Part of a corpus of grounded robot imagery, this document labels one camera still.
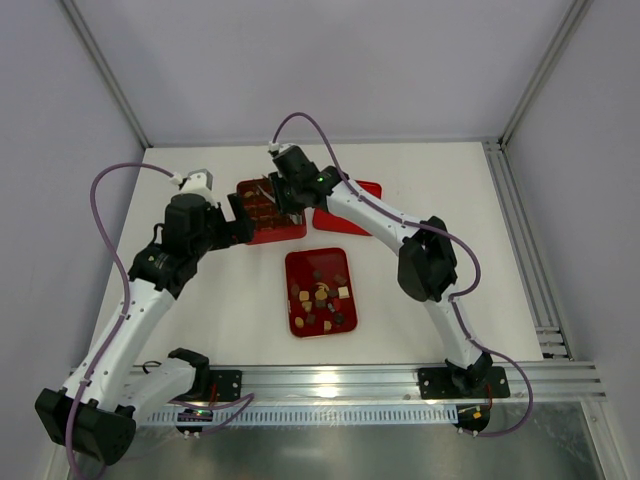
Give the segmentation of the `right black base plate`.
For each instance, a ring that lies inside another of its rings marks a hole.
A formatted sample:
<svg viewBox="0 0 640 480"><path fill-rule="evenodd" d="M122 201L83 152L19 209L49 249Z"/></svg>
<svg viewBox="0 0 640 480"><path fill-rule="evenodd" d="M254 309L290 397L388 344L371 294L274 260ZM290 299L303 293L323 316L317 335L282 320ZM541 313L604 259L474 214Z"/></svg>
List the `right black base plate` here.
<svg viewBox="0 0 640 480"><path fill-rule="evenodd" d="M423 400L506 399L511 396L505 369L493 366L479 386L464 392L453 382L447 367L426 367L417 370L420 397Z"/></svg>

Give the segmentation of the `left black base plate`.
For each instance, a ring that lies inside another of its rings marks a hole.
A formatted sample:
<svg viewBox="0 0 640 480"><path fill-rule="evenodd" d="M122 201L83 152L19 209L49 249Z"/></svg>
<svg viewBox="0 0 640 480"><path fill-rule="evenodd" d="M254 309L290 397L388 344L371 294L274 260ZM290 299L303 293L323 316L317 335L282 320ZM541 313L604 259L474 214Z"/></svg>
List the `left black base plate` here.
<svg viewBox="0 0 640 480"><path fill-rule="evenodd" d="M211 369L209 375L209 397L212 403L232 402L241 397L241 370Z"/></svg>

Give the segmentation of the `red chocolate tray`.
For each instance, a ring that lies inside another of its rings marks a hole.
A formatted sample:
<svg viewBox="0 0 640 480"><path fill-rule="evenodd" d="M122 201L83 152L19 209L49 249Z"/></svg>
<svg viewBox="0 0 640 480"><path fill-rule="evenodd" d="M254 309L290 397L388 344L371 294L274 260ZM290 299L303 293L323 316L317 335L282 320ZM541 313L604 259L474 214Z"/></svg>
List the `red chocolate tray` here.
<svg viewBox="0 0 640 480"><path fill-rule="evenodd" d="M358 315L346 252L337 247L285 256L287 315L299 339L346 334Z"/></svg>

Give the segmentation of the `metal serving tongs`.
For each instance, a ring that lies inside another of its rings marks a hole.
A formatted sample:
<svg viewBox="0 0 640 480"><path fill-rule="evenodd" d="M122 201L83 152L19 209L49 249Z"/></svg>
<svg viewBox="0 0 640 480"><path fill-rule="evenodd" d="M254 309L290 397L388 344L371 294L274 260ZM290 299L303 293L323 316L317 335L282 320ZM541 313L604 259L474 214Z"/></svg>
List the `metal serving tongs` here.
<svg viewBox="0 0 640 480"><path fill-rule="evenodd" d="M271 190L267 191L265 189L265 185L269 185ZM257 189L262 189L265 191L265 193L267 194L266 196L264 196L267 200L269 200L277 209L278 213L282 216L288 217L292 223L296 226L299 226L303 223L303 218L302 215L300 213L293 213L293 212L289 212L287 210L285 210L277 201L276 195L275 195L275 187L272 185L271 181L269 180L269 178L265 175L263 175L260 179L257 180Z"/></svg>

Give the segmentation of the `red compartment chocolate box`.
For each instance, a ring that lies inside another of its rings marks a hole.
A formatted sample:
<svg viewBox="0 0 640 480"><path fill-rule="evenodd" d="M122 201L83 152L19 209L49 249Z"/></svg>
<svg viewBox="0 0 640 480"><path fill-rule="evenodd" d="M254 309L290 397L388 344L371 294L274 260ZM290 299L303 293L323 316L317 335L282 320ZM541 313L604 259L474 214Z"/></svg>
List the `red compartment chocolate box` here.
<svg viewBox="0 0 640 480"><path fill-rule="evenodd" d="M303 223L296 226L292 221L278 213L275 206L264 196L257 192L257 180L244 180L237 184L236 193L242 198L245 209L255 221L255 236L250 245L282 242L303 238L307 233L307 225L304 216ZM253 191L254 195L245 198L247 191Z"/></svg>

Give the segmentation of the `left aluminium frame post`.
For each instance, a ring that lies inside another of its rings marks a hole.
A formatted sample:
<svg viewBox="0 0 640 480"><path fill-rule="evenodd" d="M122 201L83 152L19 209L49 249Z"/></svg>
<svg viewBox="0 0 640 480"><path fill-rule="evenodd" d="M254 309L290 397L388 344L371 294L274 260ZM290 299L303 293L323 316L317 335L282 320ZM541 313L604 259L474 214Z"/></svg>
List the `left aluminium frame post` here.
<svg viewBox="0 0 640 480"><path fill-rule="evenodd" d="M106 56L96 41L96 38L81 12L78 3L73 0L60 0L57 1L57 4L79 40L82 48L90 58L103 85L112 100L115 102L131 133L143 149L151 148L152 142L144 131L144 128L135 114L134 109L120 85L120 82L116 78Z"/></svg>

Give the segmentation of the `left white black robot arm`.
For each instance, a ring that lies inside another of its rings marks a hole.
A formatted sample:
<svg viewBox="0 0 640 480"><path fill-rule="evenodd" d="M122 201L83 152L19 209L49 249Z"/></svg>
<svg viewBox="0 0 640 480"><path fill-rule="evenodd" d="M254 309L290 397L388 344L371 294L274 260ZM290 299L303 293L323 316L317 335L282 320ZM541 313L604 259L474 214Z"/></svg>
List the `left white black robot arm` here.
<svg viewBox="0 0 640 480"><path fill-rule="evenodd" d="M129 449L138 422L174 399L206 395L209 360L186 348L171 351L143 379L127 379L140 350L196 275L202 258L252 241L255 224L241 198L231 194L228 200L232 221L202 195L172 197L152 242L127 271L124 297L100 339L59 390L39 394L36 412L68 456L81 453L113 465Z"/></svg>

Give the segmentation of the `right aluminium frame post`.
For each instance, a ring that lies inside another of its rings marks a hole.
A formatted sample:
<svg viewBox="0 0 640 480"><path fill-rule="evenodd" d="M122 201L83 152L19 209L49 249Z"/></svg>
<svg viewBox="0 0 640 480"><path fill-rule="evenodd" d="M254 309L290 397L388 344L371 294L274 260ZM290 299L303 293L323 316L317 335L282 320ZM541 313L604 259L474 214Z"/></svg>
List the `right aluminium frame post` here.
<svg viewBox="0 0 640 480"><path fill-rule="evenodd" d="M506 149L513 140L592 4L593 0L573 0L570 2L504 127L503 133L499 138L499 145L502 149Z"/></svg>

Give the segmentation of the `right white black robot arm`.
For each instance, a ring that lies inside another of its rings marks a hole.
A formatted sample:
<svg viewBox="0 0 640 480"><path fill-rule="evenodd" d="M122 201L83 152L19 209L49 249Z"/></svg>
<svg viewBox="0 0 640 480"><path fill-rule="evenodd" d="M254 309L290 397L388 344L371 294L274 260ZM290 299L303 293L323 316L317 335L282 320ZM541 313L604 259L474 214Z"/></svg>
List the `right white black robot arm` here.
<svg viewBox="0 0 640 480"><path fill-rule="evenodd" d="M293 214L317 208L386 245L397 256L401 290L423 304L437 329L454 387L464 396L483 387L492 359L477 345L455 304L457 258L444 222L389 207L337 166L318 169L298 145L272 142L268 151L277 168L269 180L278 209Z"/></svg>

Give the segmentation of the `aluminium frame post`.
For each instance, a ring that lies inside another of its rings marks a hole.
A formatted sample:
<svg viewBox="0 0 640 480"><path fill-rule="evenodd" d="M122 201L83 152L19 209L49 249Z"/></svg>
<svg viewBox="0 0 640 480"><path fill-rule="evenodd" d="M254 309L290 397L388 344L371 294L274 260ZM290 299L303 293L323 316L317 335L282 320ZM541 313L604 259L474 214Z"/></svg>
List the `aluminium frame post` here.
<svg viewBox="0 0 640 480"><path fill-rule="evenodd" d="M144 131L144 128L135 114L134 109L120 85L120 82L116 78L106 56L96 41L96 38L81 12L78 3L73 0L60 0L57 1L57 4L79 40L82 48L90 58L103 85L112 100L115 102L131 133L143 149L151 148L152 142Z"/></svg>
<svg viewBox="0 0 640 480"><path fill-rule="evenodd" d="M573 0L570 2L504 127L503 133L499 138L499 145L502 149L506 149L513 140L592 4L593 0Z"/></svg>

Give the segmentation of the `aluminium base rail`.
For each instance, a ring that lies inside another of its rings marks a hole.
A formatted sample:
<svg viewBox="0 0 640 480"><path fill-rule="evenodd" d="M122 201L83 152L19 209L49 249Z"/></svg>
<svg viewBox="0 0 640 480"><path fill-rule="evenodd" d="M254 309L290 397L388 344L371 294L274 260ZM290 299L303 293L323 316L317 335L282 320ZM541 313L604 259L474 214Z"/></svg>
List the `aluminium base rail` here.
<svg viewBox="0 0 640 480"><path fill-rule="evenodd" d="M604 401L606 389L596 366L583 361L502 363L510 395L497 402L524 402L531 388L536 402ZM258 401L419 401L432 387L419 377L419 364L239 366L241 392Z"/></svg>

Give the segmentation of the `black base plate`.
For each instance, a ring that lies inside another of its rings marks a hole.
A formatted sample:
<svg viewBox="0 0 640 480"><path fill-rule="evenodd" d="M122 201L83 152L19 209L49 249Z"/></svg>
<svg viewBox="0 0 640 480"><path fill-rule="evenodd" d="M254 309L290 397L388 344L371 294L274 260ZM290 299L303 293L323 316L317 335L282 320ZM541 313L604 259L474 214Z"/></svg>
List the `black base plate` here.
<svg viewBox="0 0 640 480"><path fill-rule="evenodd" d="M209 375L209 397L212 403L232 402L241 397L241 370L211 369Z"/></svg>
<svg viewBox="0 0 640 480"><path fill-rule="evenodd" d="M453 382L447 367L426 367L417 370L420 397L423 400L506 399L511 396L505 369L493 366L479 386L464 392Z"/></svg>

